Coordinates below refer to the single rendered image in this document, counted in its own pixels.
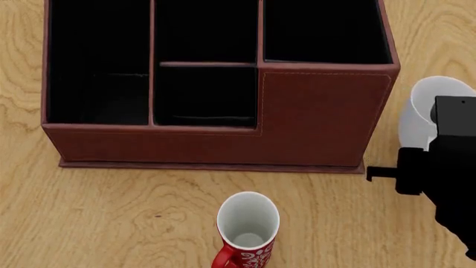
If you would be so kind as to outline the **red mug with white print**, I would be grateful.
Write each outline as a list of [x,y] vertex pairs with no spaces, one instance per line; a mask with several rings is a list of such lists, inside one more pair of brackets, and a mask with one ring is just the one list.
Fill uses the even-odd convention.
[[267,196],[243,191],[223,202],[216,227],[223,247],[211,268],[265,268],[279,231],[280,214]]

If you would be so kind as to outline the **brown leather desk caddy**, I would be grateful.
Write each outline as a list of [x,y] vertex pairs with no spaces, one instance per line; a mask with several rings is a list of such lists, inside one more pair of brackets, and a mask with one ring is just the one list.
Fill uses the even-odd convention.
[[362,173],[400,70],[384,0],[44,0],[62,167]]

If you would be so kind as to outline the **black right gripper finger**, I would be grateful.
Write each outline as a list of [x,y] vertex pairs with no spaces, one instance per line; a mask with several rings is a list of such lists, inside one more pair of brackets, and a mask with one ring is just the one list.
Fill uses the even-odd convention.
[[438,135],[476,135],[476,97],[438,95],[430,116]]

